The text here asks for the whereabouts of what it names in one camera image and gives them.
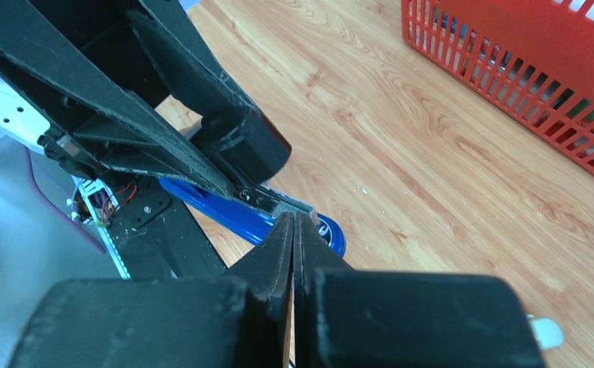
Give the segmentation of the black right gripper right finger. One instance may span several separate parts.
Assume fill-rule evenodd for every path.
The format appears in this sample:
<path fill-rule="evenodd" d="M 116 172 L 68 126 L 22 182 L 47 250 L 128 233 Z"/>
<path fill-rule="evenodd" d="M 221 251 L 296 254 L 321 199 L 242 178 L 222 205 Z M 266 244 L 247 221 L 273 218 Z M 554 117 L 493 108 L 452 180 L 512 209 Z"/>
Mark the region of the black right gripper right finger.
<path fill-rule="evenodd" d="M 294 219 L 299 367 L 543 367 L 525 310 L 484 274 L 360 271 Z"/>

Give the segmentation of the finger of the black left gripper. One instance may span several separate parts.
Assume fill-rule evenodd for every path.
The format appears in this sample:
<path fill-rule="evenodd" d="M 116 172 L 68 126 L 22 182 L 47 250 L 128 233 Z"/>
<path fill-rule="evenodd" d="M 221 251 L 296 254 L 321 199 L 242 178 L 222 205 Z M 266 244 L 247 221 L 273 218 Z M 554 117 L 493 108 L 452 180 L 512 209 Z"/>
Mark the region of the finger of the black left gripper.
<path fill-rule="evenodd" d="M 256 104 L 220 65 L 178 1 L 136 1 L 126 16 L 170 94 L 207 124 L 256 117 Z"/>
<path fill-rule="evenodd" d="M 156 111 L 172 97 L 200 135 L 236 118 L 236 83 L 178 1 L 0 1 L 0 77 L 50 124 L 45 147 L 90 179 L 185 180 L 228 198 L 234 180 Z"/>

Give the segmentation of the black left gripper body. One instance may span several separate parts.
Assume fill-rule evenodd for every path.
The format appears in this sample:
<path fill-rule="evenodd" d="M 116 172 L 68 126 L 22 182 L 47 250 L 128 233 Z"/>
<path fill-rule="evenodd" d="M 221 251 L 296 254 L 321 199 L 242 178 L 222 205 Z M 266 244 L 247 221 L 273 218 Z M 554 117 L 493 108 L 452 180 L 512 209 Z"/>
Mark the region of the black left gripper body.
<path fill-rule="evenodd" d="M 126 16 L 135 2 L 32 2 L 40 40 L 64 60 L 38 76 L 83 113 L 64 129 L 105 168 L 203 183 L 205 156 L 156 112 L 172 95 Z"/>

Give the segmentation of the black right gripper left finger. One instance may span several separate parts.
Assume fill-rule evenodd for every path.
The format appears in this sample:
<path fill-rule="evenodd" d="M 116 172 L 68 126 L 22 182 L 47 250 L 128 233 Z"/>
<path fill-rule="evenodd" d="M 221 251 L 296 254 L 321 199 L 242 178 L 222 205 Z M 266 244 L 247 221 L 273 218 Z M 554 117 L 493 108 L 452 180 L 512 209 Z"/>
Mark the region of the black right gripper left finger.
<path fill-rule="evenodd" d="M 214 278 L 55 284 L 9 366 L 286 367 L 294 220 Z"/>

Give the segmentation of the blue and black stapler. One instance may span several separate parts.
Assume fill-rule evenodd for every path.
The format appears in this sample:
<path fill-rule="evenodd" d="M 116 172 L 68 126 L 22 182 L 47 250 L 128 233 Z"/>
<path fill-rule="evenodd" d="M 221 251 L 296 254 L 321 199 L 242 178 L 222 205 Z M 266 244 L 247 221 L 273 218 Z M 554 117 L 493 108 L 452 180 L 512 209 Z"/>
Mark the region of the blue and black stapler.
<path fill-rule="evenodd" d="M 231 181 L 230 198 L 180 179 L 161 178 L 161 186 L 245 241 L 259 245 L 278 218 L 271 215 L 275 202 L 267 194 L 277 190 L 270 188 L 267 181 L 285 166 L 291 145 L 258 109 L 256 117 L 238 124 L 232 118 L 222 118 L 208 125 L 202 118 L 189 140 Z M 330 217 L 314 210 L 311 218 L 320 237 L 344 256 L 343 230 Z"/>

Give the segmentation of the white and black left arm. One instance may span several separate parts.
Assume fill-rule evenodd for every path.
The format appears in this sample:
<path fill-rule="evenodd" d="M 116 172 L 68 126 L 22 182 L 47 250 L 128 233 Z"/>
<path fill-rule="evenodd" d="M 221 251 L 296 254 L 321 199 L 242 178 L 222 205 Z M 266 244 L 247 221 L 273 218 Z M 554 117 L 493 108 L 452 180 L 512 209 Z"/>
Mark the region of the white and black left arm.
<path fill-rule="evenodd" d="M 179 1 L 0 1 L 0 123 L 112 187 L 264 181 L 263 115 Z"/>

